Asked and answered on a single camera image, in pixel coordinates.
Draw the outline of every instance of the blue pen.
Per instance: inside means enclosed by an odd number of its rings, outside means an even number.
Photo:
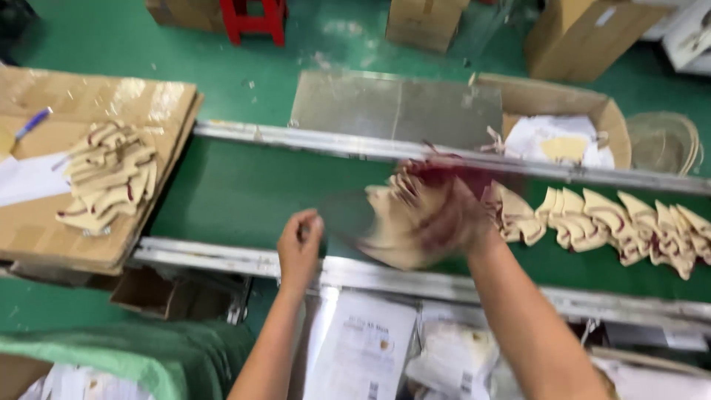
[[[52,113],[52,109],[49,107],[38,112],[37,115],[32,117],[32,119],[29,120],[29,122],[27,122],[24,127],[22,127],[22,129],[17,131],[17,133],[15,134],[15,139],[16,140],[22,139],[22,137],[25,136],[27,134],[27,132],[30,132],[34,127],[37,126],[37,124],[42,122],[42,120],[47,118],[47,116],[51,113]]]

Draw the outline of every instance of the metal plate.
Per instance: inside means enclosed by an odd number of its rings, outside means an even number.
[[[501,92],[490,86],[429,82],[368,72],[303,71],[293,127],[478,149],[501,131]]]

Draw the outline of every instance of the red stool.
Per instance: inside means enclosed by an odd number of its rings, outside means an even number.
[[[249,16],[247,1],[250,0],[220,0],[230,42],[239,45],[242,32],[256,32],[271,34],[274,44],[283,46],[284,19],[289,17],[287,0],[261,0],[264,16]]]

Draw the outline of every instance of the conveyor belt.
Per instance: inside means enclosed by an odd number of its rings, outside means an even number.
[[[227,246],[227,249],[237,247],[272,250],[284,222],[293,212],[314,206],[324,196],[334,192],[361,189],[368,184],[381,183],[391,171],[392,162],[332,157],[258,144],[194,137],[148,234],[154,237],[223,245]],[[542,201],[549,185],[561,187],[563,183],[543,178],[529,180],[527,200],[532,206],[536,207]],[[567,186],[579,193],[582,188],[581,184]],[[585,186],[614,198],[615,189],[611,187],[592,184]],[[650,203],[654,199],[667,204],[679,203],[704,217],[711,217],[708,200],[703,196],[657,193],[640,189],[627,192]],[[609,293],[612,298],[634,296],[711,303],[711,293],[708,290],[711,284],[711,267],[706,265],[699,265],[691,280],[685,282],[670,268],[651,265],[648,260],[628,268],[622,267],[612,247],[579,254],[568,253],[556,244],[552,232],[547,233],[546,237],[532,248],[517,243],[511,248],[536,283],[549,288],[568,290],[567,294],[583,290]],[[224,250],[225,247],[219,246],[218,249]],[[334,260],[365,260],[361,254],[334,238],[328,239],[326,255]],[[220,264],[217,260],[219,257],[215,254],[198,256],[199,260],[193,260],[196,263],[203,263],[214,257],[216,265]],[[235,256],[232,261],[239,261],[239,258]],[[190,265],[188,258],[182,259],[183,261],[180,261],[180,258],[173,259],[168,263]],[[261,266],[267,270],[271,268],[271,272],[258,275],[278,275],[273,260]],[[437,265],[433,271],[464,275],[467,269],[463,260],[450,260]],[[678,315],[700,319],[711,315],[707,307],[698,304],[687,310],[677,307],[676,312]]]

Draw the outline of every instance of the cardboard sheet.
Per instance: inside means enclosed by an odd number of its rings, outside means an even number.
[[[108,275],[121,273],[195,120],[202,97],[187,83],[137,78],[76,75],[27,68],[0,69],[0,124],[20,128],[42,107],[53,114],[19,142],[13,156],[22,160],[69,149],[92,124],[121,120],[136,126],[157,150],[156,196],[135,216],[121,215],[111,234],[85,237],[80,229],[55,220],[69,194],[0,207],[0,258],[64,266]]]

